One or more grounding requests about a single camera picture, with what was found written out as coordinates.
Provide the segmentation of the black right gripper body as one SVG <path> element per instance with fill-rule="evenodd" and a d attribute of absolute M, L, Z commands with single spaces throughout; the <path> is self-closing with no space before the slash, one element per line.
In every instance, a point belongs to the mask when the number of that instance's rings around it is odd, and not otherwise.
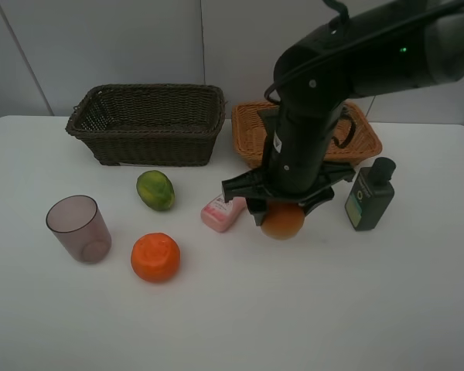
<path fill-rule="evenodd" d="M 338 182 L 351 182 L 355 174 L 350 163 L 323 162 L 313 183 L 307 190 L 301 191 L 298 185 L 293 189 L 282 187 L 279 182 L 268 179 L 265 168 L 256 168 L 222 181 L 222 194 L 226 202 L 236 197 L 243 197 L 306 204 Z"/>

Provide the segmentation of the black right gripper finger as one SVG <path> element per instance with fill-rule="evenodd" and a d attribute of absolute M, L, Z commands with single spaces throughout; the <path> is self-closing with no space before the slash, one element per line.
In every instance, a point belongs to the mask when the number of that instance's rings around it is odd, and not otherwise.
<path fill-rule="evenodd" d="M 333 199 L 332 196 L 317 196 L 306 201 L 303 204 L 300 204 L 302 211 L 305 216 L 308 216 L 314 209 L 321 206 L 324 203 L 327 203 Z"/>
<path fill-rule="evenodd" d="M 268 214 L 268 202 L 264 199 L 247 198 L 247 209 L 254 217 L 256 226 L 262 226 Z"/>

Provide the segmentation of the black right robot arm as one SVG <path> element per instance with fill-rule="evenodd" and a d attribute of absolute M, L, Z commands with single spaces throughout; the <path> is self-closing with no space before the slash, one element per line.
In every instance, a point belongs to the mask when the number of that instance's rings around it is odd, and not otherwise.
<path fill-rule="evenodd" d="M 259 168 L 222 183 L 223 197 L 242 197 L 257 225 L 272 203 L 312 212 L 355 175 L 325 154 L 347 99 L 453 83 L 464 77 L 464 1 L 393 1 L 337 17 L 288 48 L 268 88 L 278 115 Z"/>

